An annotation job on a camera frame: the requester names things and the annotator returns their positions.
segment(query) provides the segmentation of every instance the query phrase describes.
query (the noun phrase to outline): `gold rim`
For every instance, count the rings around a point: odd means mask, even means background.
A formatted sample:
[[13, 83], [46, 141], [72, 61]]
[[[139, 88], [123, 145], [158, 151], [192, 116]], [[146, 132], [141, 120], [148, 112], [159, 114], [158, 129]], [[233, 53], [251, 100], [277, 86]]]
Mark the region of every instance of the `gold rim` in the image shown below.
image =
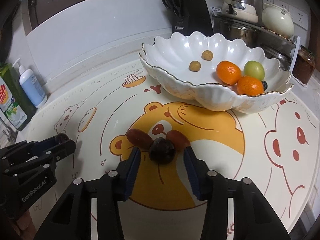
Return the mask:
[[[146, 51], [145, 51], [145, 49], [144, 49], [144, 43], [142, 43], [142, 51], [144, 52], [145, 55], [147, 55], [147, 53], [146, 53]], [[293, 87], [293, 84], [291, 84], [291, 86], [288, 87], [288, 88], [287, 88], [285, 91], [283, 91], [283, 92], [279, 92], [279, 91], [273, 90], [273, 91], [269, 91], [269, 92], [267, 92], [267, 93], [259, 94], [259, 95], [256, 95], [256, 96], [248, 96], [248, 95], [245, 95], [245, 94], [238, 95], [238, 94], [235, 93], [230, 87], [225, 86], [225, 85], [220, 84], [220, 83], [205, 83], [205, 84], [194, 85], [194, 84], [192, 84], [192, 83], [189, 82], [189, 81], [182, 81], [182, 80], [178, 79], [176, 76], [170, 74], [167, 70], [165, 70], [165, 69], [163, 69], [163, 68], [161, 68], [161, 67], [159, 67], [159, 66], [152, 66], [152, 65], [150, 65], [150, 64], [142, 57], [142, 55], [141, 55], [140, 53], [139, 53], [139, 57], [140, 57], [140, 59], [143, 60], [143, 62], [144, 62], [146, 65], [148, 65], [149, 67], [161, 69], [161, 70], [164, 71], [167, 75], [173, 77], [175, 80], [177, 80], [177, 81], [179, 81], [179, 82], [181, 82], [181, 83], [183, 83], [183, 84], [190, 84], [190, 85], [193, 86], [193, 87], [199, 87], [199, 86], [204, 86], [204, 85], [217, 85], [217, 86], [221, 86], [221, 87], [228, 88], [228, 89], [229, 89], [232, 93], [234, 93], [236, 96], [241, 96], [241, 97], [257, 98], [257, 97], [260, 97], [260, 96], [270, 95], [270, 94], [280, 94], [280, 95], [282, 95], [282, 94], [288, 92], [289, 90], [291, 90], [292, 87]], [[290, 77], [291, 77], [291, 73], [289, 74], [289, 77], [287, 78], [287, 80], [285, 81], [284, 84], [287, 84], [287, 83], [289, 82]]]

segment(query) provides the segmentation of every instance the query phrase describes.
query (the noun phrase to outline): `green bottle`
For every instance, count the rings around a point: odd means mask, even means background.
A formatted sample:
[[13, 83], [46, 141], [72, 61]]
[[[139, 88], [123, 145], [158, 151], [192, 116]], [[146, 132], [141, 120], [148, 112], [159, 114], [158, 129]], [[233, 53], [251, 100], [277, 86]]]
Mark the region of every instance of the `green bottle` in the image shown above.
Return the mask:
[[10, 63], [0, 66], [0, 109], [18, 131], [22, 131], [36, 113]]

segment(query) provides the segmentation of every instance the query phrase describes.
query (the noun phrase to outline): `dish soap bottle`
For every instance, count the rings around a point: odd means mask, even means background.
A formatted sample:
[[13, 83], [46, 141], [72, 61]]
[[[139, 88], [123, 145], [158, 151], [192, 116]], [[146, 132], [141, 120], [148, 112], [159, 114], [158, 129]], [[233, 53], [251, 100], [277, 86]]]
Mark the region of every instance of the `dish soap bottle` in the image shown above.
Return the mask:
[[[16, 64], [18, 64], [19, 60], [20, 59], [17, 59], [16, 62], [13, 63], [13, 68]], [[20, 65], [19, 73], [21, 75], [19, 83], [27, 94], [31, 103], [33, 103], [36, 108], [41, 108], [47, 101], [47, 95], [45, 94], [35, 74], [31, 69], [26, 70], [23, 65]]]
[[19, 131], [36, 113], [36, 108], [19, 84], [18, 73], [10, 63], [0, 66], [0, 109]]

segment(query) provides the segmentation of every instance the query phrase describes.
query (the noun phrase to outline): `orange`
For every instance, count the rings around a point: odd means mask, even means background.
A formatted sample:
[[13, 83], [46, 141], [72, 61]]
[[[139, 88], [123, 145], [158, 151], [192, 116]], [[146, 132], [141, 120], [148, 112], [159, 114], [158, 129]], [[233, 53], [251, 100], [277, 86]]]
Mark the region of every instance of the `orange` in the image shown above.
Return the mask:
[[249, 76], [243, 76], [239, 79], [237, 84], [238, 94], [246, 94], [248, 96], [256, 96], [263, 94], [263, 84], [259, 79]]
[[217, 76], [226, 84], [234, 85], [241, 78], [240, 68], [229, 61], [222, 61], [217, 65]]

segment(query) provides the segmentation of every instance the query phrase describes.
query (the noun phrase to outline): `bread illustration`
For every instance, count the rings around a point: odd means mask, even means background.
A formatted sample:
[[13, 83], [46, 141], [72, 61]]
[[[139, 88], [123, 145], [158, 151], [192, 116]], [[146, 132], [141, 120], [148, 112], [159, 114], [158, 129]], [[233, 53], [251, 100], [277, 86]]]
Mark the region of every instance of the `bread illustration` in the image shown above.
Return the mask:
[[91, 108], [89, 109], [84, 117], [81, 119], [79, 126], [78, 126], [78, 132], [83, 132], [85, 129], [87, 129], [89, 123], [91, 122], [94, 114], [96, 113], [97, 108]]

